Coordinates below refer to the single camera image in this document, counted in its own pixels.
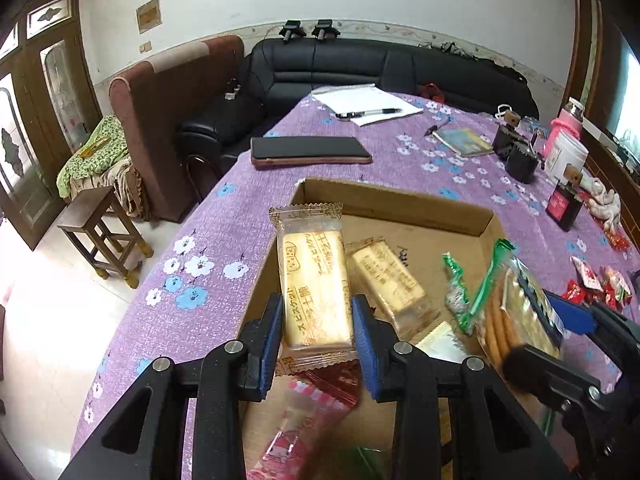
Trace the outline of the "dark red foil snack packet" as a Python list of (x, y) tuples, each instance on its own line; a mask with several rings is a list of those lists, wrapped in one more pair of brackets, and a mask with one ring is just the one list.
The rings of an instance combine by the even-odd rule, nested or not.
[(298, 377), (305, 379), (306, 382), (310, 382), (350, 408), (354, 408), (360, 400), (361, 372), (357, 360), (315, 370), (305, 370), (299, 373)]

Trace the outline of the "green round cracker packet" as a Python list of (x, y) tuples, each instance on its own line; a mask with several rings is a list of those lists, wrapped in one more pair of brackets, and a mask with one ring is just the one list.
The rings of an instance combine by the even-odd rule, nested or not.
[(492, 248), (488, 270), (458, 324), (475, 335), (496, 370), (506, 357), (529, 344), (552, 358), (562, 356), (564, 325), (528, 266), (500, 238)]

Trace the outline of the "pink My Melody snack packet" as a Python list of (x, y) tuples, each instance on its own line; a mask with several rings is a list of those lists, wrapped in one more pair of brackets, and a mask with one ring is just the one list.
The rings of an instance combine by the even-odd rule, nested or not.
[(298, 479), (318, 440), (358, 404), (359, 390), (360, 379), (344, 374), (291, 378), (280, 425), (246, 478)]

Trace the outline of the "yellow cheese biscuit packet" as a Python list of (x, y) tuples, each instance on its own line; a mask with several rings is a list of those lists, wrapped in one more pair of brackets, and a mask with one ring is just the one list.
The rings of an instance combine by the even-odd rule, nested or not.
[(352, 292), (340, 203), (274, 208), (283, 342), (277, 373), (294, 375), (356, 358)]

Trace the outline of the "green candy wrapper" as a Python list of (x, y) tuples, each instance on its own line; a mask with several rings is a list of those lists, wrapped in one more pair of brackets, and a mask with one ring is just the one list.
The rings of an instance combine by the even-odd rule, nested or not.
[(448, 278), (448, 285), (445, 295), (445, 306), (460, 320), (469, 311), (469, 292), (464, 282), (464, 272), (460, 263), (450, 254), (442, 254), (442, 263)]

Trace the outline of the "small red candy packet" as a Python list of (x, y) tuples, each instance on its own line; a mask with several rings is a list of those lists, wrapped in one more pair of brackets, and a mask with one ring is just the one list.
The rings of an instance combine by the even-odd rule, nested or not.
[(562, 297), (573, 304), (583, 304), (587, 299), (587, 291), (575, 280), (569, 280)]

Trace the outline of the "white red candy packet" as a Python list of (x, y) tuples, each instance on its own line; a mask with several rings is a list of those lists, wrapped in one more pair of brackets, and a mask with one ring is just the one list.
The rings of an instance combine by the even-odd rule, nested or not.
[(593, 271), (593, 268), (586, 260), (577, 256), (571, 256), (570, 261), (574, 264), (582, 286), (584, 286), (585, 289), (589, 289), (592, 292), (603, 292), (597, 273)]

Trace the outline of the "red envelope under gloves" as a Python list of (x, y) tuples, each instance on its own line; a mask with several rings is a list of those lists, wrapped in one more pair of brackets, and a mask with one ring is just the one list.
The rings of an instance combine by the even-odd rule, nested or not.
[(618, 222), (601, 221), (601, 228), (606, 241), (616, 252), (626, 252), (630, 248), (629, 240)]

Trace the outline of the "purple floral tablecloth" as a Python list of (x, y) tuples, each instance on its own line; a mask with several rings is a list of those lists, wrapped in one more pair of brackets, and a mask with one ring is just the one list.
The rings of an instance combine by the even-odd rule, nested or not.
[(447, 321), (472, 330), (466, 342), (489, 366), (513, 339), (592, 375), (604, 394), (620, 370), (588, 338), (563, 330), (554, 344), (541, 325), (546, 300), (498, 303), (511, 322), (487, 321), (498, 292), (528, 281), (564, 292), (578, 262), (629, 276), (636, 248), (615, 250), (582, 210), (568, 231), (549, 216), (554, 181), (510, 177), (494, 154), (463, 156), (447, 133), (482, 139), (496, 123), (434, 102), (405, 118), (357, 127), (306, 96), (271, 142), (354, 139), (365, 165), (260, 169), (243, 154), (183, 223), (116, 330), (78, 425), (73, 459), (110, 436), (134, 404), (163, 401), (184, 362), (258, 369), (259, 403), (273, 375), (356, 359), (362, 341), (352, 298), (363, 295), (387, 329), (420, 340)]

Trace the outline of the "white work gloves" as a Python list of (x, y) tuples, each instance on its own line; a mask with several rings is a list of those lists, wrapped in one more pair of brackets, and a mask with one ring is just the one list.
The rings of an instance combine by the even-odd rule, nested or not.
[(614, 188), (608, 190), (600, 179), (585, 171), (580, 187), (589, 194), (586, 205), (590, 214), (603, 222), (605, 232), (615, 234), (620, 226), (620, 196)]

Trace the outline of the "black jar with red label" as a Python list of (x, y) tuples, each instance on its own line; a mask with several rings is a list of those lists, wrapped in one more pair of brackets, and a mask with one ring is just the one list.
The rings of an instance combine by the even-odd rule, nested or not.
[(549, 197), (546, 213), (562, 231), (568, 232), (582, 209), (582, 199), (578, 192), (582, 170), (567, 164), (563, 178), (564, 181), (559, 180)]

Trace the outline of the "wooden stool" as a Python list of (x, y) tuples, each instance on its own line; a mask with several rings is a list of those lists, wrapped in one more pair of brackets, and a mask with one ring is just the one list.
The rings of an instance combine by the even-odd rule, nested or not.
[(144, 258), (154, 256), (151, 245), (134, 226), (112, 188), (81, 191), (63, 211), (56, 225), (99, 278), (112, 274), (127, 286), (139, 286), (137, 263), (128, 268), (127, 261), (137, 249)]

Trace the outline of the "small yellow-blue booklet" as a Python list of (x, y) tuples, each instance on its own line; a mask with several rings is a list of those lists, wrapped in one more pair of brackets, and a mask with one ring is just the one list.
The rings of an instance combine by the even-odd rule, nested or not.
[(483, 156), (494, 151), (488, 141), (468, 128), (438, 129), (434, 132), (434, 137), (462, 157)]

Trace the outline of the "black pen on notepad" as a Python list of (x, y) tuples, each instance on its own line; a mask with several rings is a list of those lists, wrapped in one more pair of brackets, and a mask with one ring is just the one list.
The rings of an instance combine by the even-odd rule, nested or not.
[(360, 110), (360, 112), (346, 112), (346, 113), (336, 113), (335, 117), (338, 120), (353, 120), (357, 118), (369, 117), (369, 116), (378, 116), (378, 115), (393, 115), (401, 112), (401, 108), (380, 108), (379, 110)]

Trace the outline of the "wooden cabinet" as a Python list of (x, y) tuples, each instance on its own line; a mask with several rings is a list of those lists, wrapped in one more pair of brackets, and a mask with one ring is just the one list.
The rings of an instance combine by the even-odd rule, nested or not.
[(620, 196), (622, 227), (639, 244), (639, 171), (631, 170), (631, 156), (621, 155), (615, 130), (623, 114), (628, 56), (632, 51), (611, 14), (600, 0), (574, 0), (574, 44), (564, 96), (585, 105), (594, 133), (587, 132), (587, 168)]

